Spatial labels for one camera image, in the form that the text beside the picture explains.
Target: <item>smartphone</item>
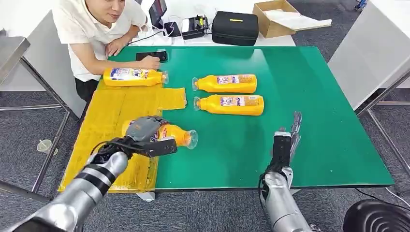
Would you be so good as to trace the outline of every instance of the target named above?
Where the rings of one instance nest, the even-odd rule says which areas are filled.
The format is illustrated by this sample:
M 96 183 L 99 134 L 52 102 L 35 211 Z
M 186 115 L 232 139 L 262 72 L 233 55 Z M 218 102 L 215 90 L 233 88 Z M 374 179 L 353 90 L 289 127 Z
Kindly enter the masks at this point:
M 158 57 L 160 59 L 160 62 L 166 62 L 168 60 L 168 55 L 166 51 L 160 51 L 160 52 L 139 52 L 137 53 L 137 56 L 135 58 L 136 61 L 141 61 L 144 59 L 146 56 L 152 56 L 152 57 Z

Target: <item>black stool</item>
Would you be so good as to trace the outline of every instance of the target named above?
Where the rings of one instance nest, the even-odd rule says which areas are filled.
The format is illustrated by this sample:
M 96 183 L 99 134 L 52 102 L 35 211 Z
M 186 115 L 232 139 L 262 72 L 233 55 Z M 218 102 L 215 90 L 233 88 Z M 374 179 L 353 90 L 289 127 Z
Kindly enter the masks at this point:
M 343 223 L 344 232 L 410 232 L 410 211 L 377 200 L 352 205 Z

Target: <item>cardboard box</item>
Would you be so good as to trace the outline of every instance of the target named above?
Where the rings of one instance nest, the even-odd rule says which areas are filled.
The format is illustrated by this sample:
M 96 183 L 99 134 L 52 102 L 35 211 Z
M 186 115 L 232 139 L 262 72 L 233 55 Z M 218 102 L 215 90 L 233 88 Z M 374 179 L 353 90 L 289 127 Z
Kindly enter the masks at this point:
M 255 3 L 253 6 L 253 13 L 258 17 L 259 32 L 265 38 L 278 37 L 282 35 L 293 35 L 295 30 L 282 26 L 278 23 L 271 21 L 264 11 L 282 9 L 286 12 L 298 12 L 290 3 L 286 0 L 274 0 Z

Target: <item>green tabletop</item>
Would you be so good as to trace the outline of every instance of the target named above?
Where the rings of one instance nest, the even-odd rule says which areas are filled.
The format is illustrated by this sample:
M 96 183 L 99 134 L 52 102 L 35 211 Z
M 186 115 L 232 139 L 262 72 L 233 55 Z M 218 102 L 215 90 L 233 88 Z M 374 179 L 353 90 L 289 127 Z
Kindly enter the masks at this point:
M 112 60 L 166 49 L 165 87 L 185 87 L 188 105 L 163 111 L 185 130 L 197 130 L 195 149 L 161 157 L 156 189 L 254 188 L 268 165 L 273 133 L 288 130 L 293 112 L 303 116 L 301 142 L 291 163 L 293 188 L 394 184 L 379 154 L 316 47 L 126 47 Z M 261 116 L 194 111 L 193 77 L 253 73 L 255 94 L 264 97 Z

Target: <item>black case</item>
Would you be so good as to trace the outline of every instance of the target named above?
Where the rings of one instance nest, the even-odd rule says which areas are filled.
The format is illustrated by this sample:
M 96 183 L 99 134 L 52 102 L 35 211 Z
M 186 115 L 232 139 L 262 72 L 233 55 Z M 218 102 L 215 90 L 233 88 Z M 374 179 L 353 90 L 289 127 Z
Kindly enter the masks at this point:
M 218 44 L 253 46 L 259 35 L 258 17 L 218 11 L 212 23 L 212 40 Z

